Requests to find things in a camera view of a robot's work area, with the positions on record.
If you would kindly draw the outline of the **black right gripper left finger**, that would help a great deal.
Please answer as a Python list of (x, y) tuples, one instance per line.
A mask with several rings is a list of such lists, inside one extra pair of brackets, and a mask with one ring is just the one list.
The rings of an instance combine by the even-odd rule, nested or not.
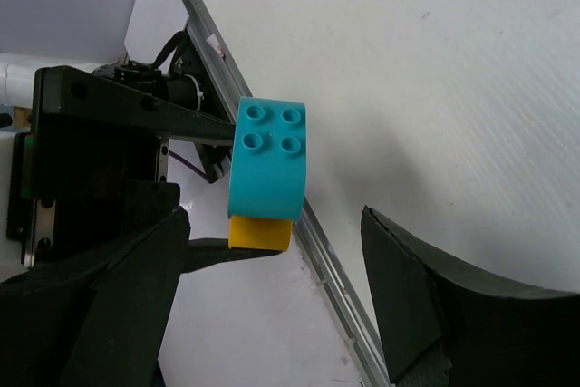
[(160, 221), (1, 284), (4, 386), (149, 386), (189, 238)]

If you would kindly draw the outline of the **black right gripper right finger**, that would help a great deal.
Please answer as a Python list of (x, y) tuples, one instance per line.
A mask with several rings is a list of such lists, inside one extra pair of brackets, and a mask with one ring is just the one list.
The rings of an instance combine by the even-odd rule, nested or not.
[(363, 258), (397, 386), (576, 386), (579, 296), (524, 284), (438, 249), (373, 208)]

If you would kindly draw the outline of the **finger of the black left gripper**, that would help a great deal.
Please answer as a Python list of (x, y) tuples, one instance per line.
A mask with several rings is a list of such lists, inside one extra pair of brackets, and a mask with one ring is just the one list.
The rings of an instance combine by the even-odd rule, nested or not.
[(279, 254), (278, 250), (229, 247), (228, 241), (224, 238), (192, 239), (188, 242), (181, 273), (188, 274), (218, 264)]

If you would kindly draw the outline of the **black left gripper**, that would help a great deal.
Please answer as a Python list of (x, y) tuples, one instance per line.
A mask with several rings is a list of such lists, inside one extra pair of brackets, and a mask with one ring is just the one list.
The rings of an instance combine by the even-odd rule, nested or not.
[(14, 140), (6, 236), (25, 265), (148, 227), (179, 205), (169, 139), (231, 142), (236, 126), (70, 66), (34, 75), (30, 130)]

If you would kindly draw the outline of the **yellow orange lego piece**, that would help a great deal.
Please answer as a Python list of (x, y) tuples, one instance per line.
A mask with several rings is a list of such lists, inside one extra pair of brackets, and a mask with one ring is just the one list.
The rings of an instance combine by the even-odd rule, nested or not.
[(228, 246), (258, 250), (286, 251), (294, 222), (286, 219), (233, 216), (229, 222)]

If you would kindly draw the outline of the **teal rounded lego brick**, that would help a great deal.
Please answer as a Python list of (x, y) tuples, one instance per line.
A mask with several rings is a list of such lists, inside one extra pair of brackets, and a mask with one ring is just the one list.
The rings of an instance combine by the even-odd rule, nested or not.
[(305, 200), (306, 108), (301, 102), (239, 100), (227, 213), (296, 222)]

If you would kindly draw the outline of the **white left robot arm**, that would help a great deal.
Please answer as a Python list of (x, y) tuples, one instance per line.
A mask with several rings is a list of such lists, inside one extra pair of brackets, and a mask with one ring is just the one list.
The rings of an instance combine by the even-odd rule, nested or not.
[(235, 127), (218, 116), (207, 83), (156, 63), (69, 65), (1, 57), (2, 125), (15, 130), (6, 236), (27, 268), (96, 247), (153, 216), (140, 187), (167, 179), (170, 140), (192, 142), (202, 174), (232, 147)]

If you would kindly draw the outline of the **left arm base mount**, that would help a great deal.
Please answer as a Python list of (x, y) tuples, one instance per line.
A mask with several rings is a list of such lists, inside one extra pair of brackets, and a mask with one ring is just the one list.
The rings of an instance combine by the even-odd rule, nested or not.
[[(92, 74), (227, 121), (217, 91), (185, 31), (175, 33), (151, 64), (136, 61), (107, 64)], [(124, 131), (119, 139), (119, 143), (113, 137), (94, 143), (84, 152), (89, 159), (87, 165), (111, 177), (164, 181), (167, 159), (172, 157), (206, 182), (214, 183), (224, 171), (222, 162), (231, 156), (230, 144), (219, 146), (191, 142), (200, 159), (200, 166), (196, 167), (171, 150), (166, 138), (155, 138), (142, 131)]]

